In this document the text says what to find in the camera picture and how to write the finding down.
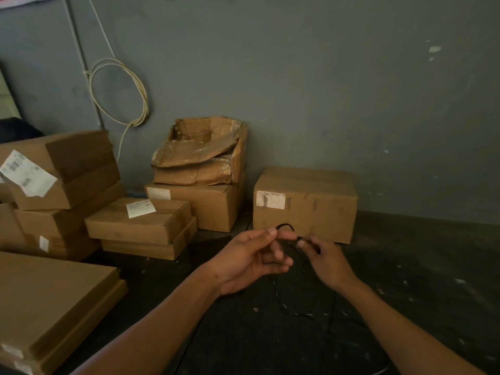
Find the forearm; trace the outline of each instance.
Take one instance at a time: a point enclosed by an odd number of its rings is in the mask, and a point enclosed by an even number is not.
[[[81,365],[74,374],[161,373],[218,296],[216,278],[206,266],[201,266],[158,307]]]
[[[482,373],[391,308],[367,285],[359,282],[341,294],[358,310],[401,374]]]

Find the barcode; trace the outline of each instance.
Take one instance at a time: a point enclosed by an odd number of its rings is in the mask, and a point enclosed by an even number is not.
[[[9,169],[10,169],[11,171],[16,171],[18,168],[19,168],[19,163],[17,163],[17,162],[12,162],[12,163],[9,165]]]

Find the gray wall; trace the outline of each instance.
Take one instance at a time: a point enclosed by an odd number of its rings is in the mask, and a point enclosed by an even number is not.
[[[88,1],[71,3],[87,60],[109,56]],[[500,1],[95,4],[151,98],[151,118],[123,147],[128,186],[152,178],[175,118],[221,114],[250,126],[252,187],[268,164],[348,170],[360,209],[500,223]],[[47,133],[95,128],[62,0],[0,11],[0,30],[25,118]],[[126,75],[97,83],[118,117],[139,114]],[[106,125],[118,142],[122,126]]]

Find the white sticker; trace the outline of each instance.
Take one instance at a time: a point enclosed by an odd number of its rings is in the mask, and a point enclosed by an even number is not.
[[[44,251],[44,252],[48,252],[48,244],[49,244],[49,241],[47,238],[43,237],[43,236],[40,236],[40,248]]]
[[[258,191],[255,205],[258,207],[284,209],[285,202],[286,196],[284,193]]]
[[[44,197],[58,180],[16,150],[12,150],[0,167],[0,172],[19,185],[28,197]]]
[[[6,353],[15,355],[18,358],[24,359],[24,355],[22,354],[22,351],[19,350],[18,348],[12,347],[10,345],[2,344],[2,350]]]
[[[14,366],[16,367],[16,370],[27,373],[28,375],[33,375],[33,370],[31,369],[31,367],[25,365],[24,363],[19,363],[18,361],[14,361]]]
[[[156,198],[160,200],[171,200],[170,189],[147,187],[147,195],[149,196],[149,198]]]
[[[128,218],[142,216],[143,214],[150,214],[156,212],[156,208],[150,200],[143,200],[127,204]]]

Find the dark surface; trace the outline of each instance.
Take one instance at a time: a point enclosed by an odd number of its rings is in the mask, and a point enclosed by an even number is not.
[[[249,219],[243,213],[233,234]],[[93,255],[92,263],[122,269],[129,292],[57,374],[71,372],[146,315],[228,238],[200,241],[225,236],[199,231],[175,262]],[[499,243],[499,227],[360,212],[353,242],[344,252],[356,274],[391,306],[485,372],[499,373]],[[361,321],[352,306],[338,296],[333,309],[334,293],[303,263],[304,256],[290,246],[285,251],[295,260],[291,271],[219,299],[165,374],[370,375],[385,367],[372,335],[352,322]],[[14,372],[2,368],[0,373]],[[390,365],[385,373],[397,371]]]

